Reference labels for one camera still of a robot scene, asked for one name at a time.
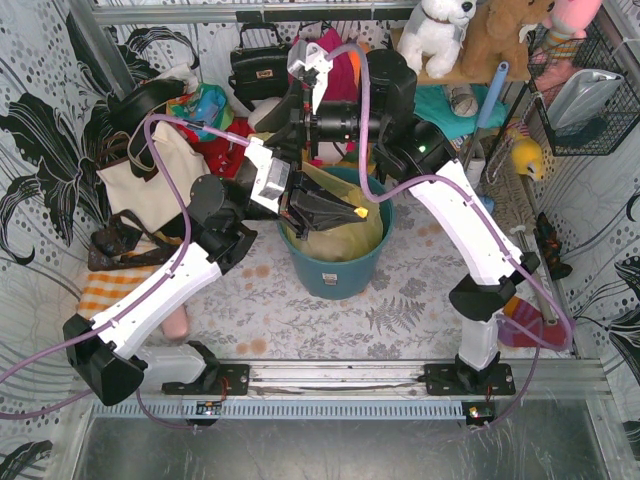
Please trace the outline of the yellow plastic trash bag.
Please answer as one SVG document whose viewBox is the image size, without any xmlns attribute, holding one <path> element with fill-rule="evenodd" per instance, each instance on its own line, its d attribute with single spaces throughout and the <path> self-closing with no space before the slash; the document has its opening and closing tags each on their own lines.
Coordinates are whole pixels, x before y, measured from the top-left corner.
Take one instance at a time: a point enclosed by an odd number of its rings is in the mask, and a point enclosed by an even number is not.
<svg viewBox="0 0 640 480">
<path fill-rule="evenodd" d="M 284 238 L 302 254 L 326 262 L 351 261 L 372 252 L 383 238 L 381 206 L 369 201 L 362 189 L 353 182 L 340 179 L 327 169 L 311 165 L 308 158 L 307 151 L 303 150 L 302 170 L 312 180 L 355 208 L 366 209 L 368 215 L 364 222 L 350 223 L 325 231 L 310 231 L 306 240 L 297 238 L 295 232 L 280 221 L 279 227 Z"/>
</svg>

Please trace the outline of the teal plastic trash bin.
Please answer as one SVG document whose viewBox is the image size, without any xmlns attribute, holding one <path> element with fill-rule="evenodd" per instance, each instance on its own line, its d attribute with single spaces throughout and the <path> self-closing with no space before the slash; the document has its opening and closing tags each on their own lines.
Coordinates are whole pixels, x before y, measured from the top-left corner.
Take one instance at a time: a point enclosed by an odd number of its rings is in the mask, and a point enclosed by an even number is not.
<svg viewBox="0 0 640 480">
<path fill-rule="evenodd" d="M 360 187 L 357 170 L 344 167 L 330 167 L 327 170 L 340 179 L 351 181 Z M 395 222 L 392 202 L 386 200 L 377 204 L 381 206 L 382 241 L 372 252 L 351 261 L 326 262 L 312 259 L 296 250 L 284 238 L 279 227 L 279 233 L 289 249 L 298 279 L 311 295 L 328 300 L 343 300 L 362 292 L 369 284 Z"/>
</svg>

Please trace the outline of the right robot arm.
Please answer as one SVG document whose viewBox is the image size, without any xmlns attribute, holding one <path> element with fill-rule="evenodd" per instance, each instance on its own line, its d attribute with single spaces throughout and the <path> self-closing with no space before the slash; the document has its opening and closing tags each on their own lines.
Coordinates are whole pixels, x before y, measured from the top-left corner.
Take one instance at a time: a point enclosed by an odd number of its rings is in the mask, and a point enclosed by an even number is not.
<svg viewBox="0 0 640 480">
<path fill-rule="evenodd" d="M 360 59 L 358 102 L 327 102 L 334 61 Z M 288 52 L 292 78 L 281 102 L 262 121 L 270 143 L 295 141 L 315 149 L 322 141 L 354 141 L 359 147 L 359 184 L 369 186 L 366 167 L 375 162 L 435 217 L 464 259 L 467 275 L 450 302 L 462 319 L 455 359 L 425 369 L 432 395 L 512 395 L 511 369 L 500 360 L 499 316 L 517 286 L 530 280 L 539 258 L 512 244 L 470 185 L 462 163 L 442 131 L 414 114 L 416 74 L 392 50 L 363 52 L 345 44 L 326 51 L 301 41 Z"/>
</svg>

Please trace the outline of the magenta cloth bag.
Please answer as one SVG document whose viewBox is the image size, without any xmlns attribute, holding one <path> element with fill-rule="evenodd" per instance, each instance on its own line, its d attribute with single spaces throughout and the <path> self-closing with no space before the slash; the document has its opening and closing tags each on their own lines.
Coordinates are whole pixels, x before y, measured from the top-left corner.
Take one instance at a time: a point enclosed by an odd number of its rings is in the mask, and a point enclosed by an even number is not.
<svg viewBox="0 0 640 480">
<path fill-rule="evenodd" d="M 303 39 L 317 43 L 327 52 L 332 52 L 343 45 L 341 37 L 333 27 L 324 29 L 319 37 L 304 36 Z M 323 101 L 355 102 L 358 98 L 359 90 L 351 60 L 347 53 L 341 54 L 333 60 L 333 68 L 328 74 L 328 86 Z"/>
</svg>

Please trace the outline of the white fluffy plush lamb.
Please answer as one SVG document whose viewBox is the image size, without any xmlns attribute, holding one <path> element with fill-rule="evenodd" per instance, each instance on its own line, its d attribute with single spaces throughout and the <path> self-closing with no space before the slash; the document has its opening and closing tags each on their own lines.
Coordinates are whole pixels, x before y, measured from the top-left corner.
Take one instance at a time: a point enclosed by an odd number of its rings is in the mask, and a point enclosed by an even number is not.
<svg viewBox="0 0 640 480">
<path fill-rule="evenodd" d="M 250 112 L 247 118 L 249 127 L 254 132 L 258 132 L 257 125 L 259 122 L 263 120 L 280 103 L 281 100 L 281 97 L 270 97 L 262 100 L 254 110 Z"/>
</svg>

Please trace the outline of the pink doll striped clothes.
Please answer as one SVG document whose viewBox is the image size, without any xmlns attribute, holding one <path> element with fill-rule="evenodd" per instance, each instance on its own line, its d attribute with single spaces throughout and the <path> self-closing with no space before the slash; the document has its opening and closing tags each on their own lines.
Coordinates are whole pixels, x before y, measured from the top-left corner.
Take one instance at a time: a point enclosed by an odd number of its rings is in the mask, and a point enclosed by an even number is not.
<svg viewBox="0 0 640 480">
<path fill-rule="evenodd" d="M 315 166 L 331 166 L 341 162 L 347 154 L 347 143 L 320 142 L 318 152 L 311 160 Z"/>
</svg>

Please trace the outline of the colourful patterned cloth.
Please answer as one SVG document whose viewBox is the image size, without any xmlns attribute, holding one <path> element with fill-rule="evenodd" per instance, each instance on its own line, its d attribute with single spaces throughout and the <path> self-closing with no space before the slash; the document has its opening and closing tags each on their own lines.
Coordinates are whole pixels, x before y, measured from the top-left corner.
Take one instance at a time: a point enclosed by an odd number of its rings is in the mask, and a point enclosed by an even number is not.
<svg viewBox="0 0 640 480">
<path fill-rule="evenodd" d="M 224 89 L 206 83 L 201 83 L 193 93 L 169 100 L 166 113 L 222 131 L 227 130 L 234 120 Z"/>
</svg>

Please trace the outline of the white plush dog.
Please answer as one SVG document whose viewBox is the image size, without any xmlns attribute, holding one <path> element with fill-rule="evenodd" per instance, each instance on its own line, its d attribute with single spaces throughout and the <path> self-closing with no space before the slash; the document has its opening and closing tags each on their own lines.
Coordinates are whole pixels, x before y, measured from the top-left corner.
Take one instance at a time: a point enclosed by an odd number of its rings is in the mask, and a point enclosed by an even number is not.
<svg viewBox="0 0 640 480">
<path fill-rule="evenodd" d="M 474 0 L 421 0 L 396 50 L 417 75 L 424 70 L 432 79 L 446 76 L 458 59 L 476 7 Z"/>
</svg>

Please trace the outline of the pink soft object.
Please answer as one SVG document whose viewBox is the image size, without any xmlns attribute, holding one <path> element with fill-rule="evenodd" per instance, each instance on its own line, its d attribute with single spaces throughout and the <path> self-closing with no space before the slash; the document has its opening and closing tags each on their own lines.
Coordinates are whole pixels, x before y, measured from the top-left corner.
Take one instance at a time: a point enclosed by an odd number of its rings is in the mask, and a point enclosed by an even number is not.
<svg viewBox="0 0 640 480">
<path fill-rule="evenodd" d="M 184 305 L 177 307 L 161 323 L 164 337 L 169 341 L 184 339 L 190 330 L 190 322 Z"/>
</svg>

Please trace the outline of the brown patterned handbag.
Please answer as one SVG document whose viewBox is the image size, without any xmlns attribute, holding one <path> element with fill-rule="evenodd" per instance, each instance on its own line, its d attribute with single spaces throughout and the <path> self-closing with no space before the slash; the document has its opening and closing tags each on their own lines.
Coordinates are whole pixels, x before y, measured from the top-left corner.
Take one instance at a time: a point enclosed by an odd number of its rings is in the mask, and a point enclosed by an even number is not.
<svg viewBox="0 0 640 480">
<path fill-rule="evenodd" d="M 143 237 L 153 248 L 134 254 Z M 176 244 L 151 233 L 131 210 L 125 209 L 113 214 L 106 227 L 91 235 L 88 269 L 96 272 L 160 266 L 177 250 Z"/>
</svg>

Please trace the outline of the brown teddy bear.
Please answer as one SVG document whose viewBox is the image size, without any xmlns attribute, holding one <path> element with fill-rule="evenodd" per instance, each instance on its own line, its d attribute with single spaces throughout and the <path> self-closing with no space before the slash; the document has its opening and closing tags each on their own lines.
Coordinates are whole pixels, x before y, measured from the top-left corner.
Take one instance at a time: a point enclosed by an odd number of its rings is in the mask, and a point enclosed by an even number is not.
<svg viewBox="0 0 640 480">
<path fill-rule="evenodd" d="M 511 75 L 527 75 L 528 47 L 520 32 L 548 20 L 554 6 L 552 0 L 492 0 L 479 6 L 467 29 L 461 72 L 476 77 L 498 59 L 509 63 Z"/>
</svg>

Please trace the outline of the yellow plush duck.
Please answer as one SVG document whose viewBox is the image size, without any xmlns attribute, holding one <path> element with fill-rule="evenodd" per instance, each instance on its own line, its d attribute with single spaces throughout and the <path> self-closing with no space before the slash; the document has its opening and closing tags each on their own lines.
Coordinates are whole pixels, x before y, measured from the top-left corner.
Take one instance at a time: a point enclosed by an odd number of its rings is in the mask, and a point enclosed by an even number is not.
<svg viewBox="0 0 640 480">
<path fill-rule="evenodd" d="M 512 124 L 507 129 L 511 161 L 517 174 L 540 181 L 544 173 L 543 150 L 529 134 L 526 126 Z"/>
</svg>

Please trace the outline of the orange white checked towel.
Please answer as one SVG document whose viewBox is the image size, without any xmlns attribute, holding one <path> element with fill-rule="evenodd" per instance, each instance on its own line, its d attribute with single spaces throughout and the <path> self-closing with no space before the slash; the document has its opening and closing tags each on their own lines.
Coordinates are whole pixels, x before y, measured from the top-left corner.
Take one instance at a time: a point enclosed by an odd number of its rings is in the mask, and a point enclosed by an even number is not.
<svg viewBox="0 0 640 480">
<path fill-rule="evenodd" d="M 87 320 L 122 300 L 149 278 L 157 267 L 90 272 L 76 312 Z"/>
</svg>

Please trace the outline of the black orange toy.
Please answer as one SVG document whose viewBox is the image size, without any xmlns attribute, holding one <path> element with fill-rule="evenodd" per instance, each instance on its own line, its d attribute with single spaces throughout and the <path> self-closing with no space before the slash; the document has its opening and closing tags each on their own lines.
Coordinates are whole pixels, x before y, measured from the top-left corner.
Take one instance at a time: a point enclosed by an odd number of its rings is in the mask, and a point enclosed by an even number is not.
<svg viewBox="0 0 640 480">
<path fill-rule="evenodd" d="M 536 218 L 534 236 L 551 279 L 558 281 L 568 277 L 573 268 L 561 260 L 562 243 L 544 212 L 540 212 Z"/>
</svg>

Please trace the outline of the pink plush toy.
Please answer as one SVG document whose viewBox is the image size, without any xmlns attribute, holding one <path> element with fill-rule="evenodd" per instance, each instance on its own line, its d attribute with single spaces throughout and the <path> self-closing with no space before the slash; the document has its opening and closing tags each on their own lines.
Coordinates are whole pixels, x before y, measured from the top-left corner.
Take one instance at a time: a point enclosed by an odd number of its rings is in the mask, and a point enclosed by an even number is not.
<svg viewBox="0 0 640 480">
<path fill-rule="evenodd" d="M 572 59 L 601 5 L 601 0 L 556 1 L 549 17 L 542 23 L 547 32 L 539 48 L 540 54 L 551 59 Z"/>
</svg>

